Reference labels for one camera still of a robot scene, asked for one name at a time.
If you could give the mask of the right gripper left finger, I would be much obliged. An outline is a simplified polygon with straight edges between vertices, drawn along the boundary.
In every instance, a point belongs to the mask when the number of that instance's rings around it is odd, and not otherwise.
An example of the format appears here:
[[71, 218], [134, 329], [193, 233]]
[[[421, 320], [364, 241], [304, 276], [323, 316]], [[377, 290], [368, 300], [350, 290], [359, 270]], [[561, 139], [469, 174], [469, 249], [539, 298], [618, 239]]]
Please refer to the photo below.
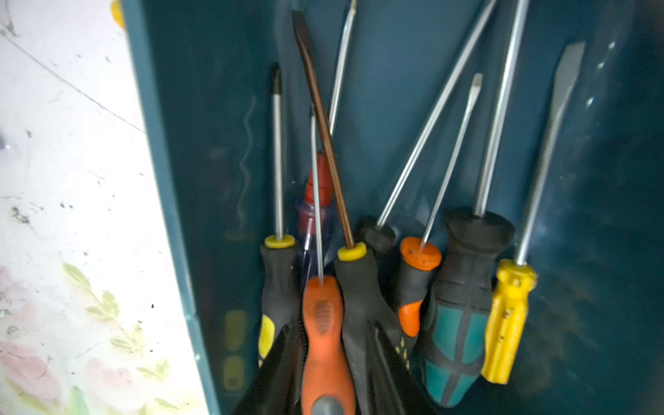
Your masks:
[[233, 414], [292, 414], [300, 360], [299, 334], [291, 324], [282, 328], [261, 368]]

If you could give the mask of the black yellow phillips screwdriver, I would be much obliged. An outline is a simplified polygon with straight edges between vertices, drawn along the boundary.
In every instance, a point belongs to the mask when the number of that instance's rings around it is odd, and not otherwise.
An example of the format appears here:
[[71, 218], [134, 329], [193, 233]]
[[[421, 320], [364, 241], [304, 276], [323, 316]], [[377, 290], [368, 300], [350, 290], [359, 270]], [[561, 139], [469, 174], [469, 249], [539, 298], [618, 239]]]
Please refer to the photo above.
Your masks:
[[274, 232], [264, 239], [260, 247], [265, 280], [261, 294], [259, 365], [266, 362], [282, 328], [297, 321], [300, 302], [293, 275], [297, 242], [285, 227], [282, 92], [282, 71], [279, 65], [274, 65], [271, 70]]

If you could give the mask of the orange handle screwdriver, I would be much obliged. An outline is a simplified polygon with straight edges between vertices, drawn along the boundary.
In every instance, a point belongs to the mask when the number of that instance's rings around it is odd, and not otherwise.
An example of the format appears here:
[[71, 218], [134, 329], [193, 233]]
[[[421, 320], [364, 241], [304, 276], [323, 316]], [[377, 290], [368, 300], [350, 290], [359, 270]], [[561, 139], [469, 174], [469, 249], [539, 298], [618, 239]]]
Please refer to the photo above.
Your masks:
[[309, 348], [301, 387], [303, 414], [354, 414], [356, 396], [342, 347], [342, 294], [323, 272], [309, 280], [303, 297]]

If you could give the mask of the green black handle screwdriver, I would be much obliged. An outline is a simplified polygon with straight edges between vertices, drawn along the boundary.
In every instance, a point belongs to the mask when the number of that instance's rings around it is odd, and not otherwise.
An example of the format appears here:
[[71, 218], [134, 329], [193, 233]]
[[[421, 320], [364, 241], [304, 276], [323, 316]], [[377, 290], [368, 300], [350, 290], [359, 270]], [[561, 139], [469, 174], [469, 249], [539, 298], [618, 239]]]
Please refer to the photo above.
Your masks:
[[474, 206], [444, 214], [449, 244], [432, 283], [419, 346], [425, 390], [444, 408], [458, 405], [482, 372], [492, 272], [515, 234], [515, 226], [489, 212], [487, 204], [529, 5], [528, 0], [515, 5]]

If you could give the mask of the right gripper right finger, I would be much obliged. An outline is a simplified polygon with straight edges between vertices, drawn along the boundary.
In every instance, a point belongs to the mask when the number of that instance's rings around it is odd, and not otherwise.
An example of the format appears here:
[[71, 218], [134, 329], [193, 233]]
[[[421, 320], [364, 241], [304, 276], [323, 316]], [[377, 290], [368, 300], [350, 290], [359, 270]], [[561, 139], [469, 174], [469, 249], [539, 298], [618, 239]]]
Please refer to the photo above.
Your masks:
[[436, 414], [385, 331], [377, 322], [366, 330], [370, 414]]

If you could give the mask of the black orange small screwdriver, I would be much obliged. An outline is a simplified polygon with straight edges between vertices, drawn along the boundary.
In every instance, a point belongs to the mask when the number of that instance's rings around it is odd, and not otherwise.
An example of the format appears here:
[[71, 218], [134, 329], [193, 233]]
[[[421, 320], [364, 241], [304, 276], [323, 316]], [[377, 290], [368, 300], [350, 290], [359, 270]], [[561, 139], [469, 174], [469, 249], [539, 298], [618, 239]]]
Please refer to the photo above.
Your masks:
[[451, 158], [423, 235], [421, 237], [406, 237], [399, 245], [401, 261], [399, 263], [399, 271], [393, 278], [391, 307], [397, 314], [403, 332], [410, 339], [418, 337], [420, 331], [420, 308], [428, 290], [430, 276], [432, 271], [442, 261], [440, 250], [429, 239], [456, 167], [472, 112], [482, 91], [482, 83], [483, 74], [475, 74], [470, 85], [467, 104]]

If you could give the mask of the yellow handle screwdriver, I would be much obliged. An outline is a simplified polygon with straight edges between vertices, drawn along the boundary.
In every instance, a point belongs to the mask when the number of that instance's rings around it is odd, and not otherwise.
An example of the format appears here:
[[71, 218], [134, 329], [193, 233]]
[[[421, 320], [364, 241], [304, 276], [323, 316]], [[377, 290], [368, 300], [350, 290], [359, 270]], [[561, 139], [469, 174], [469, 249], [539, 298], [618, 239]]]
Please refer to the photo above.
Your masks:
[[528, 251], [555, 145], [579, 78], [585, 46], [585, 41], [566, 46], [556, 68], [546, 129], [524, 207], [522, 234], [514, 256], [501, 260], [496, 271], [497, 284], [486, 330], [486, 359], [482, 369], [483, 378], [494, 384], [508, 383], [527, 321], [528, 295], [537, 285], [538, 275], [527, 263]]

